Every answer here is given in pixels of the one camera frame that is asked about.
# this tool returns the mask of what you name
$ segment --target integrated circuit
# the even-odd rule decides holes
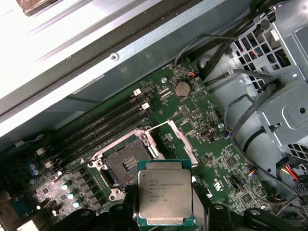
[[[226,159],[226,163],[229,167],[232,167],[233,165],[236,164],[236,159],[233,156],[231,156],[230,158]]]
[[[136,139],[105,159],[105,163],[120,187],[136,182],[136,167],[139,160],[150,160],[151,155],[140,139]]]
[[[242,201],[246,204],[248,202],[250,202],[252,200],[252,197],[249,193],[245,194],[244,196],[242,196]]]
[[[190,160],[138,162],[140,226],[193,225]]]

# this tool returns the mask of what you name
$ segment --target ram slot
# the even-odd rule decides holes
[[[113,132],[105,133],[100,137],[100,140],[95,141],[94,143],[90,145],[85,145],[86,149],[79,149],[77,152],[73,153],[73,155],[67,155],[67,157],[70,157],[68,159],[62,159],[58,163],[56,163],[56,170],[64,168],[66,165],[72,163],[76,159],[82,157],[83,155],[90,153],[91,151],[97,149],[99,146],[103,148],[107,141],[109,141],[112,137],[118,135],[119,133],[123,132],[123,130],[128,129],[132,127],[133,125],[136,125],[138,122],[142,121],[144,118],[146,118],[147,114],[140,113],[138,116],[134,116],[131,121],[124,121],[123,123],[119,124],[113,129]]]
[[[76,136],[78,136],[82,132],[86,131],[87,127],[97,123],[97,121],[99,121],[99,120],[103,119],[104,117],[108,116],[114,110],[120,109],[121,107],[125,106],[127,103],[134,103],[134,102],[135,102],[135,100],[131,96],[126,97],[124,100],[122,100],[121,102],[116,103],[115,105],[111,106],[110,108],[108,108],[107,110],[105,110],[104,112],[99,114],[98,116],[91,118],[91,120],[89,120],[86,124],[74,129],[69,134],[65,134],[65,137],[61,137],[61,139],[58,139],[57,144],[71,141]]]
[[[76,139],[72,140],[70,143],[63,144],[62,146],[58,146],[54,150],[50,150],[50,152],[53,152],[53,154],[56,154],[60,150],[62,152],[66,150],[73,149],[76,146],[79,146],[80,143],[86,143],[88,140],[91,139],[91,137],[96,136],[97,133],[104,132],[105,130],[108,130],[110,126],[116,123],[117,120],[122,120],[123,116],[131,111],[139,111],[140,105],[134,105],[131,104],[126,109],[121,108],[121,111],[115,111],[113,112],[108,118],[106,118],[101,123],[97,123],[94,127],[87,129],[86,133],[82,133],[81,136],[77,136]]]
[[[63,154],[65,154],[65,156],[68,156],[70,153],[74,153],[74,152],[84,148],[86,145],[89,145],[92,142],[94,142],[95,140],[99,140],[102,137],[104,137],[106,134],[109,134],[110,132],[114,131],[117,126],[121,125],[122,123],[125,123],[126,120],[132,118],[133,116],[136,116],[139,113],[140,113],[139,108],[136,108],[135,110],[133,110],[132,112],[130,112],[128,114],[121,115],[115,121],[113,121],[113,123],[110,123],[109,126],[106,129],[98,132],[94,136],[89,137],[89,139],[86,139],[86,140],[84,140],[80,143],[77,143],[77,145],[75,145],[74,147],[72,147],[69,150],[67,150],[67,149],[61,150],[59,154],[61,155],[61,153],[63,153]]]

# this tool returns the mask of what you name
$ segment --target green circuit board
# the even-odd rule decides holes
[[[181,64],[181,68],[192,70],[188,61],[184,61]],[[162,77],[167,78],[166,83],[162,82]],[[190,93],[188,96],[179,97],[176,95],[175,86],[179,82],[189,84]],[[218,128],[218,124],[223,122],[223,119],[221,118],[222,112],[218,111],[216,102],[205,90],[205,86],[201,79],[199,77],[191,77],[184,73],[179,73],[171,64],[155,71],[140,82],[132,85],[90,112],[84,114],[82,117],[56,131],[51,137],[46,137],[41,144],[46,145],[47,143],[52,142],[52,140],[65,136],[65,134],[68,134],[70,131],[84,125],[91,118],[96,117],[103,111],[108,110],[108,108],[115,105],[117,102],[130,96],[136,89],[140,89],[141,92],[149,98],[153,113],[142,121],[126,127],[119,134],[112,137],[107,143],[118,139],[135,128],[144,126],[154,127],[167,120],[172,120],[179,131],[181,131],[188,139],[189,144],[193,149],[193,154],[198,161],[198,166],[192,168],[192,175],[199,177],[201,183],[207,188],[208,197],[213,203],[226,204],[233,211],[239,214],[243,213],[246,208],[250,207],[261,207],[263,209],[271,210],[271,207],[256,200],[251,194],[247,182],[247,176],[250,172],[249,166],[233,148],[225,129]],[[204,130],[208,130],[209,128],[210,134],[201,136]],[[189,158],[184,149],[183,141],[177,138],[175,132],[168,124],[155,128],[152,131],[152,136],[157,143],[158,149],[164,154],[166,159]],[[132,140],[123,141],[108,152],[111,154],[131,141]],[[66,170],[72,170],[78,165],[81,165],[83,161],[90,159],[94,153],[104,145],[105,143],[102,143],[101,146],[84,154],[82,159],[79,158],[69,164],[66,167]],[[29,163],[42,163],[40,156],[34,154],[30,154],[29,156],[30,157],[27,161],[15,163],[13,167],[7,169],[8,175],[13,174],[14,172],[16,173],[17,169],[21,168],[21,165],[24,165],[24,168],[27,169]],[[38,193],[38,196],[36,197],[37,200],[44,199],[45,194],[43,193],[43,189],[48,188],[49,191],[52,191],[48,196],[53,200],[60,202],[60,196],[63,192],[59,191],[59,188],[63,182],[72,179],[71,175],[63,177],[62,181],[57,184],[52,184],[52,174],[44,170],[43,164],[41,164],[41,169],[41,174],[35,177],[31,174],[29,174],[29,176],[23,174],[22,176],[17,177],[16,182],[24,188],[24,192],[35,189]],[[103,211],[106,205],[115,202],[109,201],[108,195],[111,191],[102,180],[100,172],[95,168],[89,168],[87,166],[84,167],[84,171],[89,174],[90,180],[95,182],[100,191],[99,195],[100,199],[103,201],[103,206],[97,210],[97,213],[99,214]],[[257,180],[254,180],[254,190],[259,196],[264,196],[263,187]],[[61,214],[57,218],[52,218],[55,222],[58,222],[75,210],[75,208],[70,206],[70,203],[71,202],[65,202],[60,211]],[[153,229],[153,227],[142,228],[142,230],[146,231],[151,229]],[[165,231],[186,231],[196,229],[197,226],[160,228],[160,230]]]

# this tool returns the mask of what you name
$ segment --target capacitor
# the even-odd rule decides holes
[[[73,207],[74,207],[74,208],[78,208],[79,205],[80,205],[80,203],[81,203],[81,200],[80,200],[80,199],[75,200],[75,202],[73,203]]]
[[[40,210],[41,208],[43,208],[48,202],[49,202],[49,198],[46,198],[45,200],[43,200],[41,203],[37,205],[37,210]]]
[[[72,200],[74,198],[74,196],[76,196],[76,192],[75,191],[71,191],[68,195],[67,195],[67,198],[69,200]]]
[[[66,183],[64,183],[64,184],[61,186],[61,189],[62,189],[62,190],[67,190],[68,187],[69,187],[70,185],[71,185],[70,182],[66,182]]]
[[[191,87],[188,83],[180,82],[174,88],[174,93],[181,98],[184,98],[189,95],[191,92]]]
[[[30,169],[30,170],[35,169],[35,167],[36,167],[35,164],[29,164],[29,169]]]
[[[39,174],[39,171],[37,169],[32,170],[32,175],[37,176]]]

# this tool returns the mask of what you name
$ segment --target mesh vent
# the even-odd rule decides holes
[[[306,168],[303,165],[299,165],[300,169],[306,174]]]
[[[308,161],[308,148],[306,146],[293,143],[289,144],[288,148],[290,149],[292,156]]]
[[[291,63],[272,24],[267,19],[262,21],[268,22],[267,30],[263,30],[260,24],[254,25],[234,42],[233,48],[235,48],[234,56],[239,59],[243,69],[267,74],[289,66]],[[264,81],[253,77],[250,79],[260,93]]]

